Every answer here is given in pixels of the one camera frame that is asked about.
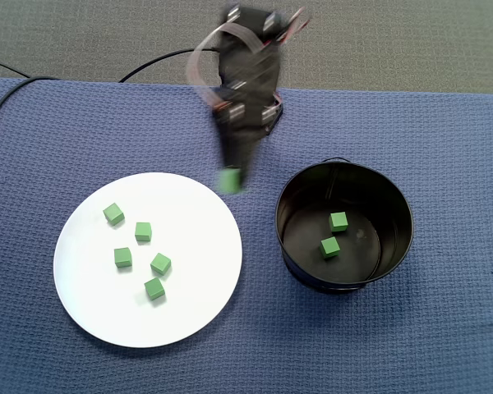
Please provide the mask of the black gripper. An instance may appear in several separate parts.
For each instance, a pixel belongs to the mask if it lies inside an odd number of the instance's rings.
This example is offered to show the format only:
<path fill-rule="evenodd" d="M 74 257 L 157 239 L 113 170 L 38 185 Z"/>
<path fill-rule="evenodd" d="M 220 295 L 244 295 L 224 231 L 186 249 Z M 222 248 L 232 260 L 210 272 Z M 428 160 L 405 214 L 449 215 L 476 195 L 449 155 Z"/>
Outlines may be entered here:
<path fill-rule="evenodd" d="M 221 144 L 224 168 L 249 172 L 259 145 L 258 140 L 270 132 L 271 112 L 234 112 L 231 108 L 217 111 L 217 130 Z M 241 143 L 240 150 L 235 144 Z"/>

